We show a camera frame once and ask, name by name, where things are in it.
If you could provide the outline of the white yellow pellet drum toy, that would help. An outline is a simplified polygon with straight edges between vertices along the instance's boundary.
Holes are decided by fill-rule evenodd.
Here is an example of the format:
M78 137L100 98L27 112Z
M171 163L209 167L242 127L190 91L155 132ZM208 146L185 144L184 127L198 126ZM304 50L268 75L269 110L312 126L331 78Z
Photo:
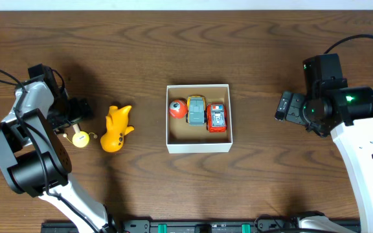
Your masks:
M71 144L73 144L77 148L84 148L89 144L91 138L93 139L98 138L98 135L96 133L93 133L93 132L87 133L85 131L82 131L78 124L73 125L73 130L74 130L74 135L72 139L69 139L67 133L63 134L63 138L67 139Z

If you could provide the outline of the orange rubber toy animal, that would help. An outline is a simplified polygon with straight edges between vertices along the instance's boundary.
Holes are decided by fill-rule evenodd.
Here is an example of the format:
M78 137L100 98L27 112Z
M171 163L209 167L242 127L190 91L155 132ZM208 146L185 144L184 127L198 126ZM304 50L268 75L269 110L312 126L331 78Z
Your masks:
M129 125L131 109L131 105L121 108L115 105L109 107L106 116L106 133L100 139L100 144L104 151L109 153L118 152L124 145L124 137L135 129Z

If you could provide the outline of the red toy fire truck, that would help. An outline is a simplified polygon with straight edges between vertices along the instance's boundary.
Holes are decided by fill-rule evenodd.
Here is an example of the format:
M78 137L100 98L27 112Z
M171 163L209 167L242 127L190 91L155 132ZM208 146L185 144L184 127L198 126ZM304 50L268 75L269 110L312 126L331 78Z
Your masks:
M210 133L223 133L227 130L224 104L211 103L207 106L207 130Z

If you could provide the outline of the orange red toy ball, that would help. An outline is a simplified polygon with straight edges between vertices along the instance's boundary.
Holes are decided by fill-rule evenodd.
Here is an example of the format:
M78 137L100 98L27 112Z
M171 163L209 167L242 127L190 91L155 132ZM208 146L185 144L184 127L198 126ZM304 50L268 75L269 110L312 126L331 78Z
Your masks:
M181 119L188 113L187 104L183 100L174 100L169 105L169 115L175 119Z

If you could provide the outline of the yellow grey toy dump truck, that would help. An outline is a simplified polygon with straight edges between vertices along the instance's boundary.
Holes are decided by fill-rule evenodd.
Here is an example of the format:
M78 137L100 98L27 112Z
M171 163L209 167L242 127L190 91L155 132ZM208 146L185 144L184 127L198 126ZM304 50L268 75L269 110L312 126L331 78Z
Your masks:
M191 95L187 98L188 113L186 122L190 126L203 126L206 123L206 100L201 95Z

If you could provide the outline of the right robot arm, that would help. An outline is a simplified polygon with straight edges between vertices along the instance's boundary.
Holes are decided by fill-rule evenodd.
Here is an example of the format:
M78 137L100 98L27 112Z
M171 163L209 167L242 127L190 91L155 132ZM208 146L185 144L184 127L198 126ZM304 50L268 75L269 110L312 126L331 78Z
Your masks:
M373 90L349 87L337 54L303 62L306 93L286 91L275 119L331 136L348 172L362 232L373 232Z

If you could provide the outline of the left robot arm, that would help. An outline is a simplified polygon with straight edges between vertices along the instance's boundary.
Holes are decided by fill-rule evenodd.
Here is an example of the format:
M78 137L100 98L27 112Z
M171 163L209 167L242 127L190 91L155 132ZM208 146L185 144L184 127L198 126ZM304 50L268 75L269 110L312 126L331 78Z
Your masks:
M16 100L0 122L0 170L17 194L38 197L61 211L79 232L118 232L106 207L72 175L70 157L57 134L93 116L86 99L69 98L60 74L39 64L25 82L13 78Z

